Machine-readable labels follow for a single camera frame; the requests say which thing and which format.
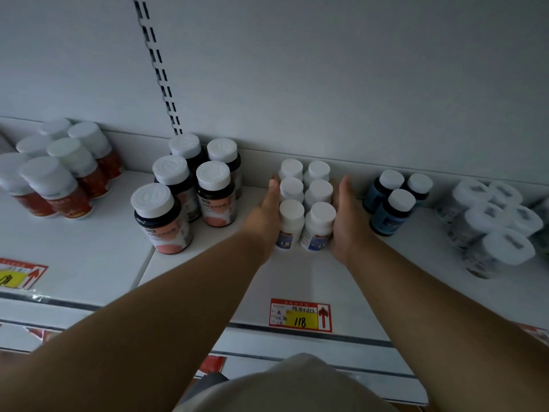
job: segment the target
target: person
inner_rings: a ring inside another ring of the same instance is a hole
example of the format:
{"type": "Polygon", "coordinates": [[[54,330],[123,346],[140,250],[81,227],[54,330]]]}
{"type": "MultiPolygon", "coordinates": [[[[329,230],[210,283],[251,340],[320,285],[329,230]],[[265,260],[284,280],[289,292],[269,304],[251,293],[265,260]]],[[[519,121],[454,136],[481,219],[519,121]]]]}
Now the person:
{"type": "MultiPolygon", "coordinates": [[[[541,411],[549,348],[430,276],[368,228],[349,178],[334,183],[332,250],[443,411],[541,411]]],[[[279,185],[232,237],[127,293],[31,353],[0,383],[0,410],[172,410],[279,232],[279,185]]],[[[310,355],[220,383],[181,411],[394,408],[310,355]]]]}

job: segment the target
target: hand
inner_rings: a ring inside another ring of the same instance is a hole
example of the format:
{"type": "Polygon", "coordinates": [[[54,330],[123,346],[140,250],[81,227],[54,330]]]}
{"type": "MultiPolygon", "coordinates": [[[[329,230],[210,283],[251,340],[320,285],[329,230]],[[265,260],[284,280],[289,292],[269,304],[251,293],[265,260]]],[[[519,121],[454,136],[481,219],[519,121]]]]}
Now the hand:
{"type": "Polygon", "coordinates": [[[251,237],[259,244],[262,264],[269,259],[280,232],[279,205],[280,184],[277,179],[271,179],[263,202],[252,209],[240,229],[240,233],[251,237]]]}
{"type": "Polygon", "coordinates": [[[353,252],[367,245],[375,235],[368,225],[366,212],[356,200],[349,177],[344,176],[339,185],[334,179],[330,183],[334,187],[332,202],[337,211],[332,253],[340,263],[348,267],[353,252]]]}

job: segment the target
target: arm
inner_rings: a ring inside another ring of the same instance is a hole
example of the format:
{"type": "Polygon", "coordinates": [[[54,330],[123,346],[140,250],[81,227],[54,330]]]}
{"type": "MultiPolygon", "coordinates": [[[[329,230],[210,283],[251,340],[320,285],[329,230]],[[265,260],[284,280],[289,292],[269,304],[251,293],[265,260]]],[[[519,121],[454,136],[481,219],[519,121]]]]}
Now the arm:
{"type": "Polygon", "coordinates": [[[335,257],[442,410],[547,410],[548,347],[379,240],[347,177],[334,201],[335,257]]]}
{"type": "Polygon", "coordinates": [[[278,203],[271,180],[237,234],[31,353],[3,376],[0,410],[171,411],[268,259],[278,203]]]}

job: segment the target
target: dark bottle with blue label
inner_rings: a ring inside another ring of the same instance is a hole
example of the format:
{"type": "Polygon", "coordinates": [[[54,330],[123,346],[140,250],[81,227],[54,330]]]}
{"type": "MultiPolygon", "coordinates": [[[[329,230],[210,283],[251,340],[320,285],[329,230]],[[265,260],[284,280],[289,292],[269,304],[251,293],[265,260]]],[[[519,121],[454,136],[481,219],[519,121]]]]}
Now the dark bottle with blue label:
{"type": "Polygon", "coordinates": [[[369,214],[375,213],[375,210],[395,189],[398,189],[404,183],[404,177],[396,170],[387,169],[377,177],[373,184],[368,188],[362,206],[369,214]]]}
{"type": "Polygon", "coordinates": [[[415,205],[415,198],[404,189],[395,189],[376,209],[370,219],[370,228],[377,235],[393,235],[408,219],[415,205]]]}
{"type": "Polygon", "coordinates": [[[414,173],[408,178],[402,189],[408,191],[415,198],[414,207],[419,207],[429,196],[429,191],[433,187],[433,181],[422,173],[414,173]]]}

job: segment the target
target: person's right hand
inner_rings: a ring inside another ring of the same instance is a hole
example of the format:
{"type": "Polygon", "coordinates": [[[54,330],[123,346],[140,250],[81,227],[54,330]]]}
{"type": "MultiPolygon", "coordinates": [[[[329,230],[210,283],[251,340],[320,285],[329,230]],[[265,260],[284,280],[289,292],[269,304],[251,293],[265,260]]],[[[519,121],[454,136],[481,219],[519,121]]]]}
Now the person's right hand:
{"type": "Polygon", "coordinates": [[[340,184],[334,179],[330,183],[334,187],[332,202],[337,211],[332,252],[340,263],[348,267],[353,252],[368,245],[368,241],[375,239],[375,234],[368,225],[366,211],[356,200],[349,177],[344,176],[340,184]]]}

